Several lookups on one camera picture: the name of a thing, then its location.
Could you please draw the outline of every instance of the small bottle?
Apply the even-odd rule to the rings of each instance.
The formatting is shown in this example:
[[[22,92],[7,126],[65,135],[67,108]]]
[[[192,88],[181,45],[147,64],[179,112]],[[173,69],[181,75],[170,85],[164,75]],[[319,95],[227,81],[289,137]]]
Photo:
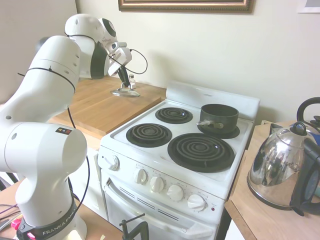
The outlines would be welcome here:
[[[130,82],[130,88],[135,89],[136,88],[136,80],[135,80],[135,76],[133,74],[129,75],[129,82]]]

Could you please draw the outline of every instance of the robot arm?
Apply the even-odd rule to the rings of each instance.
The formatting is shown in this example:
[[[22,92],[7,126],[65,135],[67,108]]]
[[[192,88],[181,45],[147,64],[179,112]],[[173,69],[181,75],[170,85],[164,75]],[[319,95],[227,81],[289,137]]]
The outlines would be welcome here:
[[[65,33],[81,49],[81,78],[101,79],[118,73],[125,86],[129,86],[128,74],[123,66],[132,60],[132,55],[126,42],[118,42],[110,21],[77,14],[67,20]]]
[[[104,28],[97,18],[72,16],[65,32],[68,37],[44,42],[19,89],[0,109],[0,171],[26,177],[15,197],[25,226],[24,233],[18,231],[20,240],[29,239],[26,230],[36,239],[66,240],[75,229],[82,239],[86,235],[66,181],[86,158],[86,139],[77,129],[45,122],[69,107],[79,77],[101,79],[119,67],[110,71],[113,62],[99,42]],[[114,49],[121,64],[131,60],[131,54],[121,58],[125,47]]]

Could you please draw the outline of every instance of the white wall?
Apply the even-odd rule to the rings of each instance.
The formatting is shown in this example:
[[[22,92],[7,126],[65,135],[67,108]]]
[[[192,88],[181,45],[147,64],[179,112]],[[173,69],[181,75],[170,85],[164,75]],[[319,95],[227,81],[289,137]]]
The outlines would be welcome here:
[[[42,37],[64,35],[75,0],[0,0],[0,104],[18,89]]]
[[[76,0],[81,13],[112,21],[118,40],[145,54],[138,82],[170,80],[261,99],[258,119],[294,120],[320,91],[320,14],[297,0],[256,0],[252,15],[120,12],[117,0]],[[128,67],[144,69],[133,56]],[[311,107],[308,116],[320,115]]]

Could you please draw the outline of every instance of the stainless steel kettle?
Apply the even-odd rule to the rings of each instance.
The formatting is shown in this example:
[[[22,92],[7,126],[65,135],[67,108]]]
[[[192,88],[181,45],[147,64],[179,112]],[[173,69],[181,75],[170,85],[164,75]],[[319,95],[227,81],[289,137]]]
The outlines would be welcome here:
[[[251,192],[265,204],[320,215],[311,203],[320,180],[320,146],[302,122],[283,127],[261,145],[247,176]]]

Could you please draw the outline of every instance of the small coil burner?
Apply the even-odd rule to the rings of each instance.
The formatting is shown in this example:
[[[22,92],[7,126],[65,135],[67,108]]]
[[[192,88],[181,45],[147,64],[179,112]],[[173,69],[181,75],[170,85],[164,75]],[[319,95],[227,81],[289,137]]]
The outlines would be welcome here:
[[[185,124],[192,120],[192,113],[178,107],[166,107],[156,111],[155,117],[168,124]]]
[[[226,169],[235,159],[235,153],[228,143],[203,133],[175,137],[168,145],[168,153],[176,164],[201,173]]]
[[[126,132],[126,139],[139,147],[155,148],[165,145],[171,140],[172,133],[165,126],[144,123],[133,126]]]

